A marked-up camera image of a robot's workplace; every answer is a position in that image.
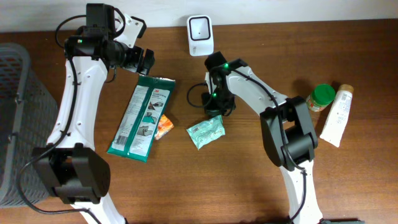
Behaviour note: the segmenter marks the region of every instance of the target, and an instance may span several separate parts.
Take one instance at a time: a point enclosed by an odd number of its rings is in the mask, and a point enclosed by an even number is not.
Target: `orange snack packet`
[[[174,124],[163,114],[160,118],[159,124],[157,125],[155,139],[159,140],[161,137],[163,137],[163,135],[167,134],[173,128]]]

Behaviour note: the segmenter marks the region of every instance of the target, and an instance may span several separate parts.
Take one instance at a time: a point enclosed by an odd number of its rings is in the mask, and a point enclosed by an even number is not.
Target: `plastic bin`
[[[15,187],[17,173],[34,147],[45,147],[58,107],[30,68],[28,52],[17,44],[0,44],[0,113],[0,208],[23,206]],[[48,196],[32,166],[21,184],[32,203]]]

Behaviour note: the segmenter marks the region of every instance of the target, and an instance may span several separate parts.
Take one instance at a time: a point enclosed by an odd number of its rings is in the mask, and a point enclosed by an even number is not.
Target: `green package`
[[[109,154],[147,162],[160,117],[175,80],[139,76],[123,120],[108,149]]]
[[[205,144],[225,135],[223,119],[221,115],[215,116],[208,121],[202,121],[201,123],[188,128],[187,132],[199,150]]]

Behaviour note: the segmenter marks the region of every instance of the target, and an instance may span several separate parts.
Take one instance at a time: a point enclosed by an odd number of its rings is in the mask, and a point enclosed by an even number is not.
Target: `green lid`
[[[312,92],[313,100],[320,105],[328,105],[335,99],[335,96],[335,90],[328,84],[318,85]]]

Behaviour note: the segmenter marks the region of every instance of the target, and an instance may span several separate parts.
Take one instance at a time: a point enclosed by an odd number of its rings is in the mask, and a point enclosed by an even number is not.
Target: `wooden table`
[[[398,222],[398,21],[301,22],[215,26],[215,51],[246,61],[275,90],[306,97],[317,84],[355,87],[341,145],[319,140],[314,182],[327,219],[359,218],[366,223]],[[67,37],[71,32],[64,32]],[[1,34],[0,42],[25,46],[32,68],[60,102],[65,59],[53,32]],[[206,119],[185,100],[202,82],[206,57],[188,53],[185,27],[147,29],[136,45],[152,49],[155,77],[175,79],[166,115],[175,128],[142,162],[109,155],[137,83],[118,70],[105,84],[95,124],[96,152],[111,166],[109,190],[120,214],[131,223],[256,223],[280,220],[289,204],[281,173],[262,146],[259,118],[242,101],[224,118],[226,136],[198,151],[186,129]],[[192,101],[199,101],[197,89]],[[311,113],[318,135],[328,111]],[[39,207],[70,208],[57,198]],[[28,208],[0,210],[1,223],[84,223],[79,214],[45,216]]]

